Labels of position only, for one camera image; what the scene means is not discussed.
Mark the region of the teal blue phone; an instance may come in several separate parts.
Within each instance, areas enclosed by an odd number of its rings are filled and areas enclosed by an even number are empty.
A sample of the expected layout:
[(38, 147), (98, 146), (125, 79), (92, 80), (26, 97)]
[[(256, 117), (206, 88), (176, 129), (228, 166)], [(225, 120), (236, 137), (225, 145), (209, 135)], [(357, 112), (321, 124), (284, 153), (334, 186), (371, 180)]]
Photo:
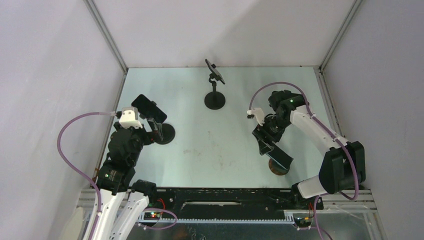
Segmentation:
[(274, 146), (272, 150), (266, 153), (280, 168), (289, 170), (293, 158), (283, 151), (280, 147)]

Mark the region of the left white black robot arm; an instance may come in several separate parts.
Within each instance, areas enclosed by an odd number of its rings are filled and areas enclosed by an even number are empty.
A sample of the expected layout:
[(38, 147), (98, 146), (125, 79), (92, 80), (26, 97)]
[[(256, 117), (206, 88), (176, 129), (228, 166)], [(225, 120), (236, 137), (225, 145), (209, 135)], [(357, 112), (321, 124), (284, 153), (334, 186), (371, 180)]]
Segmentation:
[(163, 133), (162, 123), (150, 119), (151, 131), (138, 120), (120, 119), (114, 124), (106, 160), (97, 176), (95, 204), (83, 236), (85, 240), (125, 240), (146, 208), (158, 202), (156, 184), (145, 180), (132, 183), (143, 147), (168, 144), (175, 137)]

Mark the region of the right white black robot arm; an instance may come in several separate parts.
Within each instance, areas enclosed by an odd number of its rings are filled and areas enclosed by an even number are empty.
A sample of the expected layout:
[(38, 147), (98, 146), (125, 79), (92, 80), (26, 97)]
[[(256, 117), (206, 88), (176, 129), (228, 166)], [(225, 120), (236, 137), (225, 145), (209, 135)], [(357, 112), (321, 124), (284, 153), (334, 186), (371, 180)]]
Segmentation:
[(293, 158), (277, 143), (287, 127), (300, 129), (323, 156), (316, 176), (292, 186), (291, 204), (304, 209), (311, 198), (358, 188), (366, 180), (365, 149), (359, 141), (349, 141), (323, 124), (312, 112), (304, 95), (289, 90), (273, 91), (268, 98), (274, 111), (264, 114), (260, 107), (247, 110), (247, 117), (257, 122), (252, 131), (260, 155), (269, 156), (280, 174), (288, 173)]

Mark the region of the brown base phone stand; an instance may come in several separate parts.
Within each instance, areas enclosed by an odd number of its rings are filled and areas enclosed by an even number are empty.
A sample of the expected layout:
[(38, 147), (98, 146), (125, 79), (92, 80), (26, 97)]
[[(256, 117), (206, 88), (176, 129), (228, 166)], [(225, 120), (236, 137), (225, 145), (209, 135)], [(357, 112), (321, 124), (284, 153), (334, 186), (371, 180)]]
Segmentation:
[(268, 161), (268, 167), (273, 174), (277, 176), (283, 176), (290, 171), (292, 161), (293, 159), (275, 160), (273, 158), (270, 158)]

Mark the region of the right small circuit board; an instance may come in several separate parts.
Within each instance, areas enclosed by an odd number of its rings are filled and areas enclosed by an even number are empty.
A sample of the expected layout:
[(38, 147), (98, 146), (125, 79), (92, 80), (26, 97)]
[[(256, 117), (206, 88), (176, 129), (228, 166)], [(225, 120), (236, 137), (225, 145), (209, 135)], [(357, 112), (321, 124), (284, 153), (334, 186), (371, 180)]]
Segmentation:
[(312, 222), (312, 217), (295, 218), (294, 226), (299, 230), (309, 230), (312, 227)]

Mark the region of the small circuit board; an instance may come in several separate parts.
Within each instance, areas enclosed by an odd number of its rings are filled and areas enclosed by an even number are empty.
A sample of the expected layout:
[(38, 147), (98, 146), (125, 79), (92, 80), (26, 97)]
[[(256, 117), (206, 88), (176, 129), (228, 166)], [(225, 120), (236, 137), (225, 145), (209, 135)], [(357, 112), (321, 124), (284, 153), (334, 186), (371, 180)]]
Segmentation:
[(161, 212), (145, 212), (143, 215), (144, 221), (159, 221), (162, 218)]
[(299, 230), (309, 230), (312, 227), (312, 222), (312, 217), (295, 218), (294, 226)]

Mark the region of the left small circuit board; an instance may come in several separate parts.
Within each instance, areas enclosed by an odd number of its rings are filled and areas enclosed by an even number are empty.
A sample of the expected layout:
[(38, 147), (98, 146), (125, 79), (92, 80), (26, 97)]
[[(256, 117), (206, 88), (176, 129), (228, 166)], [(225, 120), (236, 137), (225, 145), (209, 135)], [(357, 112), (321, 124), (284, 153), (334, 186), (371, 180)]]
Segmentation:
[(161, 212), (145, 212), (143, 215), (144, 221), (159, 221), (162, 218)]

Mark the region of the black front mounting rail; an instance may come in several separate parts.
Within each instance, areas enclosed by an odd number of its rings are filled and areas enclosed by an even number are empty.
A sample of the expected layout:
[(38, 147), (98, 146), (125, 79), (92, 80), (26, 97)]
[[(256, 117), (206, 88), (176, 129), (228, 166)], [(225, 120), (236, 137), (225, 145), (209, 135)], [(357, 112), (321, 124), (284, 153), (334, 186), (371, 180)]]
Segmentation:
[[(159, 208), (165, 222), (291, 222), (290, 211), (300, 211), (308, 216), (313, 210), (323, 210), (321, 199), (314, 203), (313, 197), (304, 199), (289, 188), (192, 188), (159, 187), (157, 200), (148, 208)], [(144, 221), (143, 212), (139, 216)]]

